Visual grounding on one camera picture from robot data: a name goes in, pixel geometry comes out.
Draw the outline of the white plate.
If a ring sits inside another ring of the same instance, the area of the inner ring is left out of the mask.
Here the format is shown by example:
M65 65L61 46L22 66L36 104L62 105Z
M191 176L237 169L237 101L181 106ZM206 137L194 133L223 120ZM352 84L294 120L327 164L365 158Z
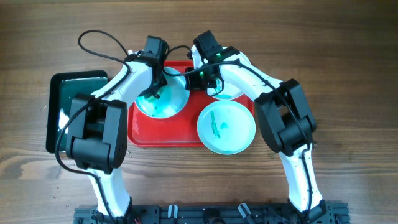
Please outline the white plate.
M135 100L137 108L146 116L155 119L165 119L179 113L187 104L190 91L185 89L185 77L179 76L180 72L174 68L165 67L167 85L160 90L160 98L156 101L148 102L143 96Z
M197 134L210 151L233 155L253 142L256 123L252 113L231 100L215 101L206 106L197 120Z
M194 45L192 46L191 51L193 53L193 66L195 69L200 68L202 65L207 63L207 60L199 61L201 57ZM243 92L234 85L226 83L219 78L215 80L215 87L205 87L205 93L217 100L233 100L243 94Z

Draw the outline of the green yellow sponge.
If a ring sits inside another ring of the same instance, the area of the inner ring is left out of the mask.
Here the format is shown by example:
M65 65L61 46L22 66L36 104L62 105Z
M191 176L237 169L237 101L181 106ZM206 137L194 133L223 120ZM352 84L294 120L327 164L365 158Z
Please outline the green yellow sponge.
M158 93L151 93L144 95L144 99L148 102L156 101L160 98L160 95Z

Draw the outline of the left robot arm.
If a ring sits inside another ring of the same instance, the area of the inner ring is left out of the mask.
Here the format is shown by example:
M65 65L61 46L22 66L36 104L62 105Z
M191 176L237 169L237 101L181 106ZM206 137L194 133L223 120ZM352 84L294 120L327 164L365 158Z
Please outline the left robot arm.
M101 222L123 223L131 215L131 197L119 169L127 152L127 111L138 97L154 95L164 86L168 50L166 41L148 36L143 50L127 53L119 73L105 86L72 99L62 129L65 152L78 167L74 172L90 178Z

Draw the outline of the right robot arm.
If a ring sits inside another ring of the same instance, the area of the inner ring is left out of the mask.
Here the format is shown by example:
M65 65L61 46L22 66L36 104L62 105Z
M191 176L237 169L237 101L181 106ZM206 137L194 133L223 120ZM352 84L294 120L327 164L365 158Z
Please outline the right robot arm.
M313 132L317 126L300 83L266 75L238 49L220 45L209 30L193 40L190 55L194 69L189 74L219 78L254 102L262 138L281 158L289 201L308 215L323 197L312 165Z

